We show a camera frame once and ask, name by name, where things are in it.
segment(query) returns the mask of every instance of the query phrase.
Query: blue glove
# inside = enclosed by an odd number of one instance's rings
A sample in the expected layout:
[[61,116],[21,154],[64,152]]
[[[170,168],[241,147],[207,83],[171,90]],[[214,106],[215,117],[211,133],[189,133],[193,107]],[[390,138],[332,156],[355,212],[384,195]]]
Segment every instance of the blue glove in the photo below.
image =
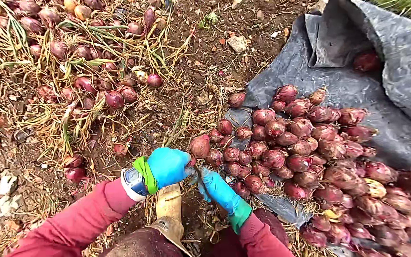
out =
[[168,147],[157,148],[148,158],[148,165],[158,189],[182,181],[189,174],[185,166],[191,161],[189,153]]
[[214,200],[229,214],[232,229],[239,234],[240,228],[252,213],[252,208],[221,178],[220,174],[202,168],[202,180],[207,188],[207,193],[201,183],[198,184],[199,192],[204,200]]

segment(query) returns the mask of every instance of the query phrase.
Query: green wristband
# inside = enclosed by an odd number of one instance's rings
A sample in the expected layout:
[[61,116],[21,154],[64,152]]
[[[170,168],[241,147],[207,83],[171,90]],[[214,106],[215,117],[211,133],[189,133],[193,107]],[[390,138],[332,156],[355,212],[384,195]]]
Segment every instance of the green wristband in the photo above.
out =
[[252,214],[252,208],[245,200],[240,199],[234,214],[228,216],[231,227],[236,234],[240,234],[240,228],[243,226],[245,221],[247,221],[248,217],[250,217],[250,214]]
[[156,193],[159,190],[159,188],[156,183],[155,177],[153,177],[152,170],[150,169],[150,166],[147,163],[147,158],[145,156],[137,158],[132,163],[132,166],[142,175],[142,177],[144,177],[148,193]]

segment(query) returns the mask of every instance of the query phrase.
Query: dirt ground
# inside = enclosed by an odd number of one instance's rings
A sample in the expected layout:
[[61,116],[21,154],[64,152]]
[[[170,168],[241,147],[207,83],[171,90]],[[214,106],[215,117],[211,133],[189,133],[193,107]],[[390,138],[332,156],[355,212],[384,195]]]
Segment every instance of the dirt ground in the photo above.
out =
[[[131,3],[145,6],[146,3]],[[152,5],[161,6],[152,1]],[[260,73],[277,56],[286,42],[294,19],[314,4],[308,0],[178,1],[171,19],[166,44],[181,47],[188,37],[186,54],[178,60],[179,76],[151,101],[140,101],[128,110],[127,123],[98,119],[91,127],[91,137],[80,150],[86,158],[88,183],[74,184],[64,178],[58,166],[59,149],[46,147],[39,128],[17,125],[27,113],[34,93],[20,81],[0,93],[0,178],[18,177],[14,194],[23,204],[8,217],[0,217],[0,256],[15,247],[26,233],[45,219],[60,212],[86,195],[100,181],[116,179],[120,170],[136,157],[163,145],[188,150],[190,138],[216,126],[227,106],[229,93],[243,90],[245,84]],[[216,22],[211,14],[216,14]],[[248,47],[236,53],[226,42],[230,36],[243,36]],[[190,119],[177,137],[169,137],[177,120],[189,113]],[[129,142],[128,157],[117,158],[112,152],[115,142]],[[213,242],[224,225],[216,206],[205,203],[195,186],[183,184],[184,243],[199,255],[205,242]],[[83,254],[97,256],[125,232],[132,232],[156,219],[154,198],[134,207],[121,221],[111,225]]]

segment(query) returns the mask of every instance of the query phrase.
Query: brown pants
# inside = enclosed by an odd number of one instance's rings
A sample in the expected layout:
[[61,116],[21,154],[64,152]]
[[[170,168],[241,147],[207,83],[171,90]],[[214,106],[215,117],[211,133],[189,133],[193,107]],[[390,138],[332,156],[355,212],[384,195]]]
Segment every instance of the brown pants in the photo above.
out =
[[[285,246],[288,237],[277,217],[265,209],[257,209],[254,214],[270,226],[270,230]],[[231,228],[220,231],[220,242],[210,245],[203,251],[205,257],[247,257],[239,237]],[[125,236],[121,241],[103,254],[107,257],[183,257],[182,251],[171,244],[159,231],[153,228],[142,228]]]

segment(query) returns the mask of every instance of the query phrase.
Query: red long-sleeve shirt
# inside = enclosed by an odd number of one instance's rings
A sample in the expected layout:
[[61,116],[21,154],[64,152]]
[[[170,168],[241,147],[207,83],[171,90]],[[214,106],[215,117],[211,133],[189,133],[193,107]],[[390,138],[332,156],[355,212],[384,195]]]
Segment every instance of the red long-sleeve shirt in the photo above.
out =
[[[82,256],[81,251],[135,203],[127,196],[120,179],[102,182],[91,194],[29,232],[8,257]],[[240,242],[248,257],[293,257],[269,226],[254,214],[242,226]]]

